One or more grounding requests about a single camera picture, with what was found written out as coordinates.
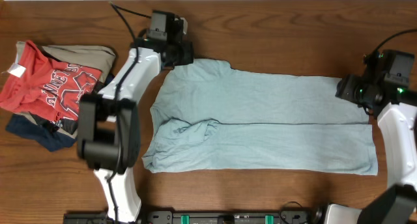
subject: white tag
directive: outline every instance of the white tag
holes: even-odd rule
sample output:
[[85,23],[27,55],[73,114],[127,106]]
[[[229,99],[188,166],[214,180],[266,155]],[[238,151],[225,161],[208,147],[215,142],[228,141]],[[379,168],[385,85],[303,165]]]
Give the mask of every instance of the white tag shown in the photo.
[[12,66],[7,70],[9,74],[15,75],[16,77],[21,77],[25,71],[25,67],[16,63],[13,63]]

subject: dark blue cloth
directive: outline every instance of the dark blue cloth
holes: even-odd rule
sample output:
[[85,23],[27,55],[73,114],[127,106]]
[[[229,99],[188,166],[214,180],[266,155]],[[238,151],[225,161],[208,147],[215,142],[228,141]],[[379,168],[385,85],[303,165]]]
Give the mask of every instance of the dark blue cloth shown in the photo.
[[43,126],[33,124],[24,116],[17,114],[13,114],[6,126],[6,131],[25,139],[33,139],[50,152],[71,147],[76,142],[76,139],[63,133],[50,132]]

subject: wooden tabletop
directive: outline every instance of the wooden tabletop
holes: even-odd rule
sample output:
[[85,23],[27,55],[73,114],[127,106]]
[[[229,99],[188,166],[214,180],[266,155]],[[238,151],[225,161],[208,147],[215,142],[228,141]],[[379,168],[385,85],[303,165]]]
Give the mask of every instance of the wooden tabletop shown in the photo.
[[[391,34],[417,27],[417,1],[116,1],[150,14],[174,12],[188,20],[196,57],[229,61],[233,68],[269,74],[344,77],[361,74],[362,56]],[[149,20],[126,15],[138,33]],[[105,1],[6,2],[0,10],[0,71],[16,56],[15,43],[103,45],[118,55],[131,37]],[[417,35],[386,48],[417,53]],[[139,105],[141,151],[152,137],[149,108],[167,72],[154,79]],[[7,74],[1,75],[4,84]],[[417,87],[417,68],[412,87]],[[62,223],[73,210],[104,210],[106,199],[76,145],[54,153],[5,131],[0,111],[0,223]],[[278,210],[287,201],[308,207],[334,202],[363,208],[386,189],[384,143],[374,120],[378,176],[277,169],[151,174],[137,160],[136,189],[145,206],[175,210]]]

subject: red t-shirt with white lettering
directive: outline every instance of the red t-shirt with white lettering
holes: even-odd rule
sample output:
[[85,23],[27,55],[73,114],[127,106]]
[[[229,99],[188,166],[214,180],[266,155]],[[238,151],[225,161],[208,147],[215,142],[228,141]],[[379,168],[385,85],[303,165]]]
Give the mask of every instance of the red t-shirt with white lettering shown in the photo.
[[8,77],[0,93],[0,107],[51,121],[78,120],[79,99],[93,90],[101,75],[95,68],[47,58],[32,41],[26,42],[19,64],[26,71],[22,77]]

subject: black cable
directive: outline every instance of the black cable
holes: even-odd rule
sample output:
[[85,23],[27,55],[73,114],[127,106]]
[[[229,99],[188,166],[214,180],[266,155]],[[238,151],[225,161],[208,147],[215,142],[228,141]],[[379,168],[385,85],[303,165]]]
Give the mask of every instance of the black cable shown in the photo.
[[111,176],[107,179],[107,183],[109,185],[109,192],[110,192],[110,197],[111,197],[111,202],[113,203],[114,206],[114,211],[115,211],[115,224],[118,224],[118,216],[119,216],[119,212],[118,209],[119,207],[117,206],[116,203],[116,199],[114,196],[114,192],[113,192],[113,186],[111,185],[111,180],[114,178],[114,176],[117,174],[117,171],[119,170],[120,164],[121,164],[121,157],[122,157],[122,130],[121,130],[121,123],[120,123],[120,115],[119,115],[119,106],[117,105],[117,100],[119,99],[119,93],[120,93],[120,89],[122,87],[123,81],[126,79],[126,77],[128,76],[128,74],[130,73],[130,71],[132,71],[133,67],[137,64],[137,61],[139,60],[139,48],[137,47],[136,44],[136,38],[135,38],[135,34],[132,30],[132,28],[130,27],[129,23],[126,21],[126,19],[124,18],[124,16],[119,12],[118,9],[133,13],[133,14],[137,14],[139,16],[144,16],[147,18],[150,18],[150,16],[146,16],[137,12],[132,12],[131,10],[127,10],[125,8],[121,8],[118,7],[116,5],[114,5],[112,2],[110,2],[111,7],[114,9],[114,11],[120,16],[120,18],[123,20],[124,24],[126,25],[126,27],[129,30],[130,35],[132,35],[133,38],[133,44],[135,46],[136,49],[136,56],[134,58],[133,63],[130,65],[130,67],[127,69],[126,73],[124,73],[124,75],[122,76],[122,78],[120,79],[120,81],[118,82],[118,84],[116,84],[116,89],[115,89],[115,97],[114,97],[114,101],[115,101],[115,107],[116,107],[116,125],[117,125],[117,132],[118,132],[118,138],[119,138],[119,149],[117,152],[117,162],[116,162],[116,167],[113,170],[113,173],[111,174]]
[[284,208],[288,206],[288,204],[297,204],[299,207],[303,208],[303,206],[296,201],[289,201],[289,202],[285,203],[280,210],[280,219],[281,219],[281,221],[284,222],[284,224],[289,224],[284,218],[282,218],[282,212],[284,211]]
[[383,42],[381,42],[378,46],[377,46],[377,48],[375,48],[373,51],[372,51],[372,53],[376,53],[376,52],[378,52],[378,49],[379,48],[381,48],[385,43],[387,43],[387,41],[389,41],[389,40],[391,40],[391,39],[393,39],[393,38],[395,38],[395,37],[397,37],[397,36],[399,36],[399,35],[403,35],[403,34],[406,34],[406,33],[415,33],[415,32],[417,32],[417,29],[407,29],[407,30],[405,30],[405,31],[401,31],[401,32],[398,32],[398,33],[396,33],[396,34],[394,34],[394,35],[391,35],[391,36],[389,36],[387,39],[385,39]]

